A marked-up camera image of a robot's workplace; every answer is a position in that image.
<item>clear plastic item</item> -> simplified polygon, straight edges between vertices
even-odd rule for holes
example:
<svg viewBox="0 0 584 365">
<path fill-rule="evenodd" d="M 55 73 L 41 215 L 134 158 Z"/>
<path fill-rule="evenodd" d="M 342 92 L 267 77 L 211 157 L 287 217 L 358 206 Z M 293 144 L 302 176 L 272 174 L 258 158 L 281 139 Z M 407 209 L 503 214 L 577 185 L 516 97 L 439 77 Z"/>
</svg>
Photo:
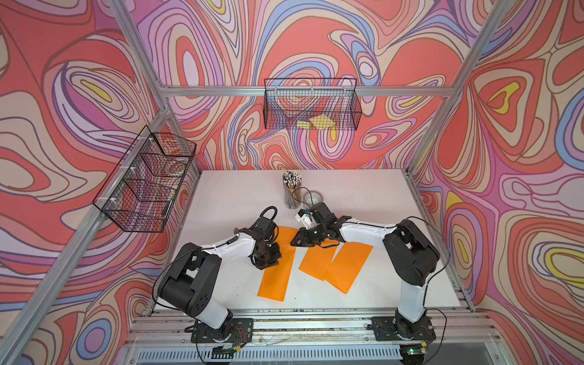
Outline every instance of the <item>clear plastic item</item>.
<svg viewBox="0 0 584 365">
<path fill-rule="evenodd" d="M 284 188 L 284 205 L 288 209 L 298 209 L 300 207 L 300 202 L 302 200 L 300 186 L 296 189 L 290 189 L 286 184 L 282 184 Z"/>
</svg>

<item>swirl pattern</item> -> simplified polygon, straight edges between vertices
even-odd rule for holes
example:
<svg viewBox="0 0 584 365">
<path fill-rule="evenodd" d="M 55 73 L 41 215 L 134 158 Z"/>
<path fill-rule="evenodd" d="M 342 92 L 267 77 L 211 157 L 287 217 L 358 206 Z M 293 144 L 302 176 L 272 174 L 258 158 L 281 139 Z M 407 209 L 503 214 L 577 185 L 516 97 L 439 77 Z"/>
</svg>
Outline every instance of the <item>swirl pattern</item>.
<svg viewBox="0 0 584 365">
<path fill-rule="evenodd" d="M 489 2 L 125 0 L 166 85 L 353 76 L 452 85 Z M 156 115 L 108 0 L 14 0 L 0 20 L 0 333 L 79 227 L 104 178 Z M 477 307 L 518 363 L 582 364 L 584 7 L 515 2 L 415 180 Z M 175 97 L 204 169 L 403 168 L 440 103 L 363 97 L 357 131 L 266 131 L 262 98 Z M 106 223 L 23 364 L 114 362 L 142 315 L 166 232 Z"/>
<path fill-rule="evenodd" d="M 583 14 L 515 2 L 414 169 L 465 288 L 519 364 L 584 364 Z"/>
</svg>

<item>orange paper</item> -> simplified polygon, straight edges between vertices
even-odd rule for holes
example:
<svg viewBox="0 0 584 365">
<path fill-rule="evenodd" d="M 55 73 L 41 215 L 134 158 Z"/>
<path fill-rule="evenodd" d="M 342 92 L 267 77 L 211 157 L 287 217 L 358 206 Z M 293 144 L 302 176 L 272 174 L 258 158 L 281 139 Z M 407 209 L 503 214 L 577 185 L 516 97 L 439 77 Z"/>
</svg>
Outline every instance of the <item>orange paper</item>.
<svg viewBox="0 0 584 365">
<path fill-rule="evenodd" d="M 328 239 L 322 243 L 323 246 L 334 245 L 336 241 Z M 321 248 L 319 246 L 310 247 L 300 264 L 300 271 L 318 280 L 325 280 L 325 273 L 331 265 L 332 258 L 335 257 L 336 247 Z"/>
<path fill-rule="evenodd" d="M 347 294 L 372 249 L 373 246 L 345 242 L 325 273 L 325 280 Z"/>
<path fill-rule="evenodd" d="M 278 265 L 264 269 L 262 284 L 259 286 L 258 297 L 284 301 L 288 280 L 292 271 L 296 247 L 290 246 L 290 242 L 296 236 L 298 230 L 294 228 L 279 227 L 280 233 L 276 242 L 280 245 L 282 258 Z"/>
</svg>

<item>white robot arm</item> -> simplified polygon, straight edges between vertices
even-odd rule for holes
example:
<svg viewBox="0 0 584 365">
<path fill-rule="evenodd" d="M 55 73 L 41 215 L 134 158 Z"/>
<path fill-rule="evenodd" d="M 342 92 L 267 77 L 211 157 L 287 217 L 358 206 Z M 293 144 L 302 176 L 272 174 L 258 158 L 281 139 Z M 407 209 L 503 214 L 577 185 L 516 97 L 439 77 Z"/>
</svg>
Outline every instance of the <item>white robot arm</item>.
<svg viewBox="0 0 584 365">
<path fill-rule="evenodd" d="M 292 240 L 292 246 L 312 247 L 325 239 L 383 245 L 402 279 L 401 298 L 395 312 L 397 335 L 411 339 L 419 332 L 419 326 L 427 323 L 424 308 L 426 278 L 436 270 L 440 254 L 412 221 L 382 225 L 360 222 L 345 215 L 337 218 L 325 203 L 300 210 L 296 220 L 304 227 Z"/>
<path fill-rule="evenodd" d="M 267 218 L 267 211 L 274 215 Z M 250 257 L 263 270 L 278 265 L 280 246 L 276 242 L 279 228 L 274 223 L 277 209 L 268 207 L 249 228 L 235 229 L 234 236 L 212 245 L 183 245 L 158 286 L 158 297 L 207 326 L 209 334 L 225 339 L 231 333 L 232 313 L 213 298 L 213 288 L 221 264 Z M 192 277 L 187 270 L 196 270 Z"/>
</svg>

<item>wire basket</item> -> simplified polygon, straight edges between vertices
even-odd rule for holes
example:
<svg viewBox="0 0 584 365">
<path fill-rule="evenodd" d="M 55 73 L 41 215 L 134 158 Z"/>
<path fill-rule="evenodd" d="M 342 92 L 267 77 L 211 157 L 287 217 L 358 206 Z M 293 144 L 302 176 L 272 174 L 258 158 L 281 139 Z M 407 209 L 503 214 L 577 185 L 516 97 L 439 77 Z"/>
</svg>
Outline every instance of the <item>wire basket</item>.
<svg viewBox="0 0 584 365">
<path fill-rule="evenodd" d="M 106 203 L 98 206 L 96 197 L 94 205 L 125 232 L 164 232 L 196 147 L 172 133 L 150 133 Z"/>
<path fill-rule="evenodd" d="M 264 126 L 357 130 L 362 112 L 356 85 L 357 79 L 347 77 L 265 79 Z"/>
</svg>

